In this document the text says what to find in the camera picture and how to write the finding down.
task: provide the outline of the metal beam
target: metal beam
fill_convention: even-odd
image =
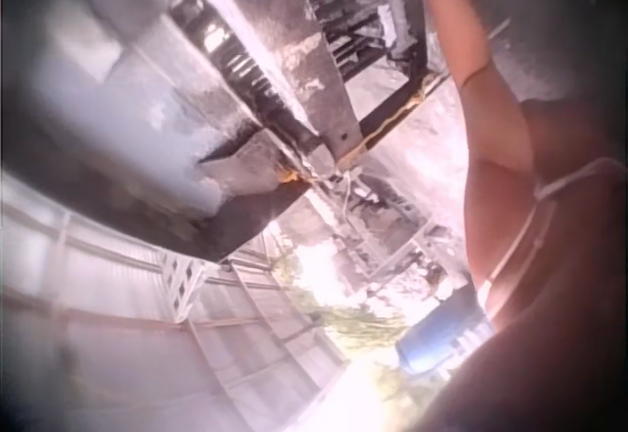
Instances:
[[[337,161],[360,142],[357,118],[308,0],[207,1],[296,120],[319,135]]]
[[[13,309],[26,309],[36,312],[37,314],[40,314],[42,316],[49,316],[52,309],[51,302],[45,301],[38,297],[32,297],[22,294],[6,286],[2,286],[2,295],[0,296],[0,302],[2,303],[3,308],[7,307]],[[76,321],[118,329],[143,331],[167,331],[180,330],[183,328],[182,324],[175,324],[166,321],[114,316],[109,314],[85,311],[82,309],[67,308],[66,306],[57,306],[57,309],[57,318],[60,323]],[[282,321],[291,318],[292,316],[275,316],[268,319],[262,317],[228,318],[198,322],[196,323],[196,328],[199,330],[219,329],[222,327],[258,324],[266,322],[269,319]]]
[[[268,264],[261,265],[259,263],[248,262],[234,256],[229,257],[229,261],[234,265],[238,265],[244,268],[252,268],[253,270],[259,270],[260,272],[268,272],[271,269],[271,266]]]

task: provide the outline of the green foliage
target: green foliage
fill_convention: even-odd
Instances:
[[[320,308],[325,325],[348,356],[392,348],[407,327],[398,317],[378,317],[371,311],[350,306]]]

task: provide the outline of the rusty metal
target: rusty metal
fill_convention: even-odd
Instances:
[[[292,115],[335,159],[360,139],[359,126],[308,0],[207,0],[229,23]],[[334,109],[330,119],[329,109]]]

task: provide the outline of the metal sheet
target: metal sheet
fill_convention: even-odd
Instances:
[[[288,297],[255,309],[267,291],[205,285],[192,326],[158,320],[168,314],[150,254],[159,247],[76,214],[62,237],[63,208],[6,176],[2,184],[26,213],[16,219],[3,201],[2,244],[11,249],[3,259],[3,410],[70,431],[268,432],[344,369],[318,341],[295,340],[289,350],[278,341],[270,327],[291,329],[302,317]],[[49,255],[59,246],[65,255],[55,264]]]
[[[192,169],[248,133],[255,126],[250,111],[166,17],[141,22],[134,42],[113,64],[105,54],[94,77],[93,63],[81,63],[87,55],[67,52],[77,43],[51,33],[66,25],[50,21],[58,1],[3,0],[3,47],[11,59],[2,63],[2,110],[12,137],[3,148],[5,168],[103,224],[216,261],[304,192],[305,185],[286,185],[222,205],[219,186],[199,181]],[[89,2],[70,3],[80,6],[70,9],[70,20],[76,12],[91,15],[116,37]]]

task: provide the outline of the wire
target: wire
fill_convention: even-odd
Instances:
[[[346,196],[344,197],[344,205],[342,206],[342,218],[346,218],[346,206],[349,203],[349,197],[351,196],[351,174],[347,170],[344,172],[344,177],[346,178]]]

